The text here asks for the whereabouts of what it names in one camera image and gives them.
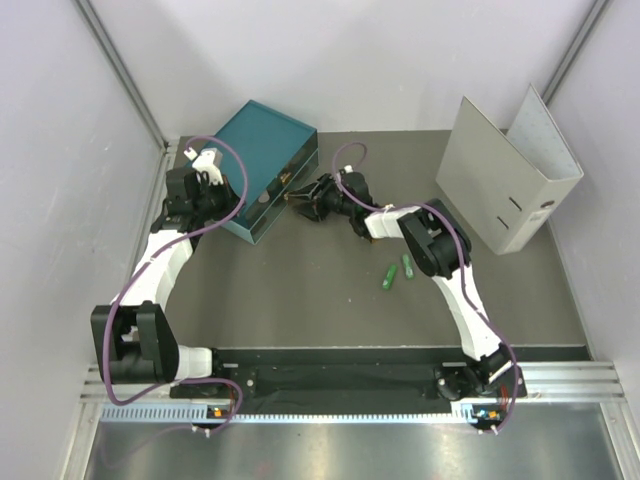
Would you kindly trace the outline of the teal drawer organizer box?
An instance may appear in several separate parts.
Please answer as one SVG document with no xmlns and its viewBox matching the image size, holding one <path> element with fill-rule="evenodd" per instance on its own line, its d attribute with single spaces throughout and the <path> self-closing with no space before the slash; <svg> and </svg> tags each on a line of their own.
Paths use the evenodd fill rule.
<svg viewBox="0 0 640 480">
<path fill-rule="evenodd" d="M 244 208 L 225 228 L 255 245 L 286 207 L 283 195 L 318 167 L 317 129 L 250 100 L 215 137 L 229 146 L 220 149 L 220 169 L 233 190 L 248 186 Z"/>
</svg>

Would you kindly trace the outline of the green mascara tube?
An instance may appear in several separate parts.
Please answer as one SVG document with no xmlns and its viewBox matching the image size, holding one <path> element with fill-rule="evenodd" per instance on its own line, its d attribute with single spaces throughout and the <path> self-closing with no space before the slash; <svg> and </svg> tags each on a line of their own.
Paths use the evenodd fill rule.
<svg viewBox="0 0 640 480">
<path fill-rule="evenodd" d="M 411 261 L 410 256 L 408 254 L 403 254 L 401 259 L 402 259 L 405 278 L 406 279 L 413 279 L 415 274 L 414 274 L 414 269 L 413 269 L 413 265 L 412 265 L 412 261 Z"/>
<path fill-rule="evenodd" d="M 388 267 L 382 282 L 382 288 L 384 290 L 389 290 L 392 287 L 397 271 L 398 266 L 396 264 L 391 264 Z"/>
</svg>

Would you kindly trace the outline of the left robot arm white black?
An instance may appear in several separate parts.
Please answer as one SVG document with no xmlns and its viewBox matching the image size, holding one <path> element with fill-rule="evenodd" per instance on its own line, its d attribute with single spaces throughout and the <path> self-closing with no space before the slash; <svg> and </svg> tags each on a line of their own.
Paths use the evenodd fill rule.
<svg viewBox="0 0 640 480">
<path fill-rule="evenodd" d="M 236 193 L 214 165 L 179 167 L 166 174 L 166 197 L 133 276 L 110 304 L 91 313 L 104 383 L 163 385 L 192 379 L 205 396 L 224 390 L 227 374 L 214 364 L 214 352 L 180 345 L 166 304 L 200 237 L 235 217 L 247 193 L 247 185 Z"/>
</svg>

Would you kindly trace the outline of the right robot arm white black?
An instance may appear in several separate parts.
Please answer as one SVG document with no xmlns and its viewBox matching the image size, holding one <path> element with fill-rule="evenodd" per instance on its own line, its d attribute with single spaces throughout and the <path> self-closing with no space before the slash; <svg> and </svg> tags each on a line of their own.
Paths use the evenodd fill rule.
<svg viewBox="0 0 640 480">
<path fill-rule="evenodd" d="M 364 176 L 344 168 L 285 194 L 303 217 L 321 222 L 344 215 L 356 235 L 370 242 L 402 239 L 417 268 L 441 291 L 458 328 L 466 361 L 434 370 L 439 394 L 448 400 L 511 394 L 522 385 L 515 353 L 496 331 L 480 299 L 471 264 L 471 242 L 444 204 L 385 207 L 376 204 Z"/>
</svg>

